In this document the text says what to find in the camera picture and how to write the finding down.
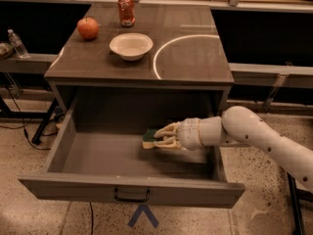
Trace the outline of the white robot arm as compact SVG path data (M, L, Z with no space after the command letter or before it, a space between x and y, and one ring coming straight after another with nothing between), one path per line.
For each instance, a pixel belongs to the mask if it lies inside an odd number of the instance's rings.
M251 110L235 106L221 117L186 118L154 134L160 148L188 150L247 144L267 153L309 192L313 192L313 151L271 128Z

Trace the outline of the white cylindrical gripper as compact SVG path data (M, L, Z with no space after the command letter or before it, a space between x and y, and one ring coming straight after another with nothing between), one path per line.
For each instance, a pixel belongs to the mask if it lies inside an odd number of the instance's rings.
M225 130L221 117L186 118L179 122L172 122L156 131L154 145L161 149L180 149L181 145L188 150L221 144L225 140Z

